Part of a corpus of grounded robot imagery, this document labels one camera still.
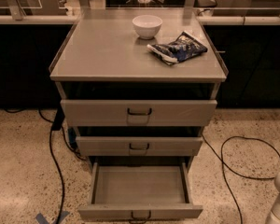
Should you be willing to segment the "grey bottom drawer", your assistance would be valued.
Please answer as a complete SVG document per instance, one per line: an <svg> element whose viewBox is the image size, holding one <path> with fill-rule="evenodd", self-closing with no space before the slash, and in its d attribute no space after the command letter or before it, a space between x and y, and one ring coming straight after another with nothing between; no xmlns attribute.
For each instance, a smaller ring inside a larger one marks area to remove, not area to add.
<svg viewBox="0 0 280 224"><path fill-rule="evenodd" d="M93 165L89 202L78 208L85 221L196 218L203 208L190 196L184 162L169 166Z"/></svg>

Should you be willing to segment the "grey drawer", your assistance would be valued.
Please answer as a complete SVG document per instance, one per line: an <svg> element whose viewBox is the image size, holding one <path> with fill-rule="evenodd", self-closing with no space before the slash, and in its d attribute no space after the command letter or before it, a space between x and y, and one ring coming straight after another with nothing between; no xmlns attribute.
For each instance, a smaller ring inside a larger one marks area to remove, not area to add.
<svg viewBox="0 0 280 224"><path fill-rule="evenodd" d="M184 162L169 166L93 165L89 202L78 208L85 221L196 218L203 208L190 196Z"/></svg>
<svg viewBox="0 0 280 224"><path fill-rule="evenodd" d="M201 137L77 137L84 156L195 156L202 142Z"/></svg>
<svg viewBox="0 0 280 224"><path fill-rule="evenodd" d="M70 126L205 126L215 100L62 100Z"/></svg>

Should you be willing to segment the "grey top drawer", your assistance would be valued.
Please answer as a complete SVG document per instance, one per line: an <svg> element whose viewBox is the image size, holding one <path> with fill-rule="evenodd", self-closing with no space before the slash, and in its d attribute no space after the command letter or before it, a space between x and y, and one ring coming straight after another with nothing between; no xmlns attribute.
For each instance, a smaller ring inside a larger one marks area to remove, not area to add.
<svg viewBox="0 0 280 224"><path fill-rule="evenodd" d="M205 126L215 100L62 100L70 126Z"/></svg>

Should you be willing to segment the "grey drawer cabinet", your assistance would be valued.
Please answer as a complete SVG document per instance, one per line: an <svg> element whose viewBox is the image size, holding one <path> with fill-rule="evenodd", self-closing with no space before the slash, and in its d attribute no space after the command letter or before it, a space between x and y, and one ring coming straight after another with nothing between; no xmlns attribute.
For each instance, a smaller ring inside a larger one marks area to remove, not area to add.
<svg viewBox="0 0 280 224"><path fill-rule="evenodd" d="M186 31L208 48L200 56L168 65L148 50L149 42L134 30L133 19L141 13L139 9L108 9L85 14L50 73L62 100L216 101L227 70L199 22L184 19L179 9L147 10L147 15L162 19L161 30L151 43L168 44ZM77 137L202 138L205 126L70 127Z"/></svg>

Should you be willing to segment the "grey middle drawer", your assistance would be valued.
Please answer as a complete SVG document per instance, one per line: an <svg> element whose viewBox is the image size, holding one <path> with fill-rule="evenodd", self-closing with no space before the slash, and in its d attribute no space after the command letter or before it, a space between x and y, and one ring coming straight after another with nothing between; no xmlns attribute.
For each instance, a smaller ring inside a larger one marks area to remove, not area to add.
<svg viewBox="0 0 280 224"><path fill-rule="evenodd" d="M201 137L77 137L84 156L195 156L202 142Z"/></svg>

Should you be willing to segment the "blue white snack bag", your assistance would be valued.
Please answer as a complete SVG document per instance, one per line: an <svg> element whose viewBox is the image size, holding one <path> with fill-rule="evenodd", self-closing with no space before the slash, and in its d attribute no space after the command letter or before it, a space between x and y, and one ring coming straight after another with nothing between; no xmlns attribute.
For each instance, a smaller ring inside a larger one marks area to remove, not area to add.
<svg viewBox="0 0 280 224"><path fill-rule="evenodd" d="M183 31L173 42L148 44L147 48L168 65L182 63L208 51L201 41L186 31Z"/></svg>

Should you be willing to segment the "white bowl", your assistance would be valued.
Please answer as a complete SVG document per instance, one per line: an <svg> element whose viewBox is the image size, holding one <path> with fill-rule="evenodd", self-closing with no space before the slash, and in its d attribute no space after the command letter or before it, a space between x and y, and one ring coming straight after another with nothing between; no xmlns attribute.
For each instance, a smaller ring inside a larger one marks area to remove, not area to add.
<svg viewBox="0 0 280 224"><path fill-rule="evenodd" d="M153 15L140 15L133 19L133 28L142 39L152 39L160 30L162 19Z"/></svg>

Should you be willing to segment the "dark counter cabinets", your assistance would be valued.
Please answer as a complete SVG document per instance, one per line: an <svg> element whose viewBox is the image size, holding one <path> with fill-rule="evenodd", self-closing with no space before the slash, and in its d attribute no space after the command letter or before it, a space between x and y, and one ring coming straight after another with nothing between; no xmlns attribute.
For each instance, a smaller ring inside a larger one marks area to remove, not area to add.
<svg viewBox="0 0 280 224"><path fill-rule="evenodd" d="M52 66L77 24L0 24L0 108L54 108ZM280 26L202 26L227 70L221 107L280 108Z"/></svg>

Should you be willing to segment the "blue tape cross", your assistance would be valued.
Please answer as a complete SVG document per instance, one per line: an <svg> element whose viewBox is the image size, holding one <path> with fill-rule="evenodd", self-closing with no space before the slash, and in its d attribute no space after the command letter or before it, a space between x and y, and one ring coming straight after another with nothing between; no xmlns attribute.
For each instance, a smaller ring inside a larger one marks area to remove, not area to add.
<svg viewBox="0 0 280 224"><path fill-rule="evenodd" d="M38 224L62 224L68 215L68 211L62 211L52 222L49 222L41 213L38 213L35 220Z"/></svg>

